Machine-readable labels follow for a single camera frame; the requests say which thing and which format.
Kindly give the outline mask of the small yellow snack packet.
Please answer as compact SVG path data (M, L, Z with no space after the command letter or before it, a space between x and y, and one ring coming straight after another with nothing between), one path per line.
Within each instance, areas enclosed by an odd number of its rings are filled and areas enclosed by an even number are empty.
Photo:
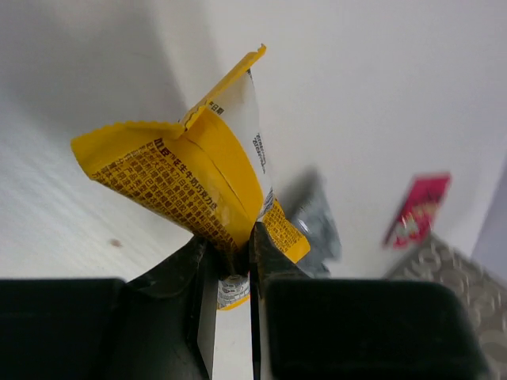
M310 251L287 220L267 169L250 72L264 54L265 47L247 53L176 123L118 122L71 141L89 179L207 238L223 254L220 310L249 296L240 253L256 222L292 263Z

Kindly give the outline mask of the silver grey snack packet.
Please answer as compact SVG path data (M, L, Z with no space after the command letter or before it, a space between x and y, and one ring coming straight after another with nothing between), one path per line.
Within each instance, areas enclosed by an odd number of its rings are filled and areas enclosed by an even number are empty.
M341 259L341 242L318 170L308 168L298 175L283 192L281 204L310 245L296 261L298 268L314 278L330 277L328 265Z

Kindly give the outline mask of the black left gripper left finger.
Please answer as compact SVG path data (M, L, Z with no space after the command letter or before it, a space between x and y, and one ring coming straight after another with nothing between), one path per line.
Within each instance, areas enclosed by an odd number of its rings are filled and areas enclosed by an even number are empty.
M2 378L211 378L215 259L194 237L131 281L3 279Z

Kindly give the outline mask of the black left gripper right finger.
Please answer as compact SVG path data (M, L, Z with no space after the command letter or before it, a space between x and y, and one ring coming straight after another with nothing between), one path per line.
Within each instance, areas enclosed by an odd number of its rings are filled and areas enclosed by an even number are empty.
M423 281L317 279L262 223L249 241L256 379L490 379L467 312Z

